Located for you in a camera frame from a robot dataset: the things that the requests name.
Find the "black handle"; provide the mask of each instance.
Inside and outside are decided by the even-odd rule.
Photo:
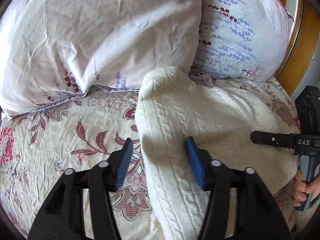
[[[301,173],[302,173],[301,181],[306,182],[307,184],[313,181],[313,179],[319,174],[319,167],[320,167],[320,157],[313,157],[313,156],[306,156],[306,155],[299,156],[299,169],[301,170]],[[312,200],[313,192],[306,195],[307,195],[306,201],[301,202],[300,206],[296,207],[297,211],[308,210],[310,207],[312,207],[316,203],[316,201],[320,196],[318,195],[314,200]]]

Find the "black clamp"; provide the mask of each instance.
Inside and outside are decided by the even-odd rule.
[[[197,184],[211,191],[198,240],[225,239],[231,188],[237,190],[237,211],[234,234],[227,239],[291,239],[276,201],[253,168],[228,168],[198,149],[192,137],[186,139],[185,147]]]
[[[320,169],[320,136],[254,131],[251,133],[251,141],[257,144],[295,149],[295,155],[299,155],[301,181],[309,183],[318,176]],[[320,197],[318,195],[312,200],[313,192],[306,195],[306,201],[301,202],[300,206],[296,207],[297,211],[308,210]]]
[[[89,240],[84,230],[83,189],[90,194],[90,211],[95,240],[120,240],[109,191],[122,186],[133,152],[127,138],[123,148],[92,169],[66,169],[55,184],[31,227],[28,240]]]

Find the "metal screw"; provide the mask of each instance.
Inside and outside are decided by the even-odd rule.
[[[249,167],[245,169],[245,172],[248,174],[254,174],[256,171],[253,168]]]
[[[66,175],[71,175],[73,172],[74,172],[74,169],[69,168],[69,169],[66,169],[66,170],[64,171],[64,174],[66,174]]]
[[[98,166],[100,168],[105,168],[109,165],[109,163],[107,161],[102,161],[102,162],[99,162]]]
[[[219,167],[219,166],[221,166],[221,162],[218,160],[213,160],[213,161],[211,161],[211,165],[214,167]]]

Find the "white wall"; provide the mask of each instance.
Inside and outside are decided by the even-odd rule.
[[[285,8],[287,9],[288,13],[292,15],[294,19],[297,18],[297,12],[298,12],[298,0],[286,0],[285,1]],[[293,21],[289,22],[289,30],[290,31],[290,37],[292,35],[293,31]]]
[[[315,48],[314,55],[312,57],[303,78],[301,79],[299,85],[292,93],[291,98],[295,100],[298,95],[306,86],[317,86],[320,88],[320,35],[318,37],[318,42]]]

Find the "floral duvet cover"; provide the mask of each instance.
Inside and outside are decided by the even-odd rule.
[[[193,77],[202,84],[203,77]],[[205,85],[236,87],[251,91],[299,132],[294,103],[280,84],[247,80],[216,80]],[[134,121],[137,92],[107,93],[93,88],[85,98],[37,113],[5,119],[0,128],[0,205],[27,237],[46,196],[67,168],[92,168],[119,150],[127,137],[134,151],[124,184],[110,198],[122,239],[163,239],[161,226],[152,213],[137,127]],[[276,202],[292,228],[292,183],[276,196]],[[89,195],[84,192],[86,235],[93,237]]]

